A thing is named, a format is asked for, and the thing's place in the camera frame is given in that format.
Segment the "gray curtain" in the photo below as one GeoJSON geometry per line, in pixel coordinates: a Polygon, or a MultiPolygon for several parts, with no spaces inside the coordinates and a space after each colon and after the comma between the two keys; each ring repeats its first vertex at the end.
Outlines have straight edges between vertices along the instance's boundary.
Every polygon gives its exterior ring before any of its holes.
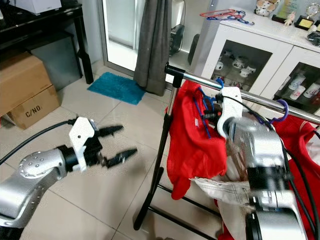
{"type": "Polygon", "coordinates": [[[169,61],[172,0],[146,0],[133,79],[147,92],[163,96],[169,61]]]}

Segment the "trophy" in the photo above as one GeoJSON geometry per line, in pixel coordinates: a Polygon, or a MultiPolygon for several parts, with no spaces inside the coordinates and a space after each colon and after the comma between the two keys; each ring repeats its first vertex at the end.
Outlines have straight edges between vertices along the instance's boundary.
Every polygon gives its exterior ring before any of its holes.
{"type": "Polygon", "coordinates": [[[299,0],[284,0],[277,14],[272,16],[272,20],[284,24],[289,15],[296,13],[299,8],[299,0]]]}
{"type": "Polygon", "coordinates": [[[320,5],[318,3],[312,3],[306,8],[307,16],[300,16],[299,19],[294,23],[294,26],[299,29],[309,30],[309,28],[315,23],[315,21],[310,18],[320,12],[320,5]]]}

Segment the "black cable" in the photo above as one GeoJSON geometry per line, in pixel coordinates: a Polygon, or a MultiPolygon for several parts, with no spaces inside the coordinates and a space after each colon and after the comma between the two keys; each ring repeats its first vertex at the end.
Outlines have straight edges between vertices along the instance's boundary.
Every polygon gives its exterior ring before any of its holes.
{"type": "MultiPolygon", "coordinates": [[[[284,156],[284,165],[285,165],[285,170],[287,173],[290,173],[290,167],[289,167],[289,160],[288,160],[288,156],[287,156],[287,149],[285,148],[285,145],[284,143],[281,141],[281,145],[282,145],[282,151],[283,151],[283,156],[284,156]]],[[[312,233],[313,235],[315,236],[316,235],[316,232],[315,232],[315,224],[306,208],[306,205],[304,204],[304,201],[302,200],[299,192],[298,192],[298,189],[293,181],[292,178],[289,179],[289,183],[292,187],[292,190],[294,192],[294,195],[295,195],[295,198],[297,199],[297,201],[300,203],[300,206],[303,210],[303,213],[304,215],[306,216],[306,219],[308,220],[309,222],[309,225],[310,225],[310,228],[312,230],[312,233]]]]}
{"type": "Polygon", "coordinates": [[[252,115],[255,116],[255,118],[257,118],[258,120],[263,121],[263,123],[270,129],[270,130],[274,130],[274,128],[271,126],[270,122],[268,122],[267,120],[264,119],[263,116],[261,116],[259,113],[257,113],[256,111],[252,110],[250,107],[248,107],[246,104],[244,104],[243,102],[238,101],[237,99],[234,99],[232,97],[229,96],[223,96],[223,98],[227,98],[227,99],[231,99],[235,102],[237,102],[238,104],[241,104],[242,106],[244,106],[246,109],[249,110],[249,113],[251,113],[252,115]]]}
{"type": "Polygon", "coordinates": [[[0,160],[0,165],[2,165],[8,158],[10,158],[15,152],[17,152],[18,150],[20,150],[23,146],[25,146],[26,144],[28,144],[29,142],[31,142],[33,139],[39,137],[40,135],[55,129],[57,127],[60,127],[62,125],[65,124],[70,124],[73,125],[75,124],[76,119],[69,119],[68,121],[62,121],[60,123],[57,123],[55,125],[52,125],[50,127],[47,127],[46,129],[43,129],[42,131],[36,133],[35,135],[29,137],[27,140],[23,141],[22,143],[20,143],[18,146],[16,146],[12,151],[10,151],[7,155],[5,155],[1,160],[0,160]]]}
{"type": "MultiPolygon", "coordinates": [[[[238,101],[237,99],[234,99],[232,97],[229,97],[229,96],[223,96],[223,98],[227,98],[227,99],[231,99],[239,104],[241,104],[242,106],[244,106],[246,109],[249,110],[249,113],[251,113],[252,115],[254,115],[258,120],[261,120],[270,130],[274,131],[274,128],[272,127],[272,125],[267,121],[265,120],[259,113],[257,113],[256,111],[252,110],[250,107],[248,107],[246,104],[238,101]]],[[[282,150],[283,150],[283,155],[284,155],[284,165],[285,165],[285,169],[286,169],[286,172],[287,173],[290,173],[290,168],[289,168],[289,161],[288,161],[288,157],[287,157],[287,154],[286,152],[288,152],[288,154],[291,156],[291,158],[294,160],[295,164],[297,165],[298,167],[298,170],[299,170],[299,173],[302,177],[302,180],[303,180],[303,183],[304,183],[304,186],[307,190],[307,193],[308,193],[308,197],[309,197],[309,200],[310,200],[310,203],[311,203],[311,206],[312,206],[312,213],[314,215],[314,220],[315,220],[315,224],[314,222],[312,221],[312,218],[305,206],[305,204],[303,203],[303,200],[297,190],[297,187],[294,183],[294,181],[292,179],[289,179],[289,183],[290,185],[292,186],[292,190],[295,194],[295,197],[297,198],[298,202],[300,203],[301,205],[301,208],[310,224],[310,228],[314,234],[314,237],[316,240],[320,240],[320,236],[319,236],[319,232],[320,232],[320,223],[319,223],[319,216],[318,216],[318,212],[317,212],[317,207],[316,207],[316,204],[315,204],[315,200],[312,196],[312,193],[311,193],[311,190],[310,190],[310,186],[309,186],[309,183],[307,181],[307,178],[306,178],[306,175],[305,173],[303,172],[303,169],[300,165],[300,163],[297,161],[296,157],[293,156],[292,153],[290,153],[284,146],[283,142],[281,141],[281,144],[282,144],[282,150]]]]}
{"type": "Polygon", "coordinates": [[[318,133],[316,130],[314,130],[313,132],[320,139],[320,133],[318,133]]]}
{"type": "Polygon", "coordinates": [[[305,187],[306,192],[308,194],[308,198],[309,198],[309,201],[310,201],[310,204],[311,204],[312,213],[313,213],[313,217],[314,217],[314,239],[315,240],[320,240],[320,235],[319,235],[319,233],[320,233],[319,215],[318,215],[317,206],[316,206],[314,197],[312,195],[310,186],[308,184],[308,180],[307,180],[306,174],[305,174],[304,170],[302,169],[302,167],[301,167],[299,161],[297,160],[297,158],[289,150],[286,149],[286,152],[293,159],[293,161],[294,161],[296,167],[298,168],[299,173],[300,173],[300,175],[302,177],[302,180],[303,180],[303,183],[304,183],[304,187],[305,187]]]}

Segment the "red clothing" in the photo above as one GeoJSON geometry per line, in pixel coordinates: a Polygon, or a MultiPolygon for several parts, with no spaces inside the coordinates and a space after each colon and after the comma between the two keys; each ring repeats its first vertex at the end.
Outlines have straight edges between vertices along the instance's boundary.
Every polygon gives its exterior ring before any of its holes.
{"type": "Polygon", "coordinates": [[[181,199],[190,187],[189,178],[212,178],[224,175],[227,170],[226,140],[216,130],[208,127],[209,139],[194,99],[201,113],[203,95],[199,84],[185,81],[175,99],[170,128],[170,150],[167,173],[173,184],[171,197],[181,199]]]}
{"type": "MultiPolygon", "coordinates": [[[[306,144],[314,135],[314,128],[308,122],[305,123],[304,120],[289,115],[283,122],[275,122],[274,126],[276,132],[282,138],[285,147],[297,158],[302,166],[302,169],[306,175],[308,184],[310,186],[317,212],[320,215],[320,166],[317,165],[309,157],[306,149],[306,144]]],[[[314,215],[310,205],[309,197],[299,173],[299,170],[293,160],[289,161],[290,171],[294,177],[294,184],[304,202],[309,214],[314,222],[314,215]]],[[[304,229],[309,240],[315,239],[306,215],[304,214],[300,204],[298,203],[299,212],[303,221],[304,229]]],[[[227,228],[224,227],[224,233],[218,237],[218,240],[233,240],[232,236],[228,232],[227,228]]]]}

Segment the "figurine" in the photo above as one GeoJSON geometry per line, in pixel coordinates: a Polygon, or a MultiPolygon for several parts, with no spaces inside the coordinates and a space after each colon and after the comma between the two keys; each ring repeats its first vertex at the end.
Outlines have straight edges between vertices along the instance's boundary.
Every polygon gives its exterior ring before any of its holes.
{"type": "Polygon", "coordinates": [[[296,12],[293,11],[291,12],[287,17],[286,17],[286,20],[284,20],[284,25],[285,26],[289,26],[293,23],[293,21],[295,20],[295,17],[296,17],[296,12]]]}
{"type": "Polygon", "coordinates": [[[254,13],[263,17],[268,17],[277,7],[280,0],[258,0],[254,13]]]}

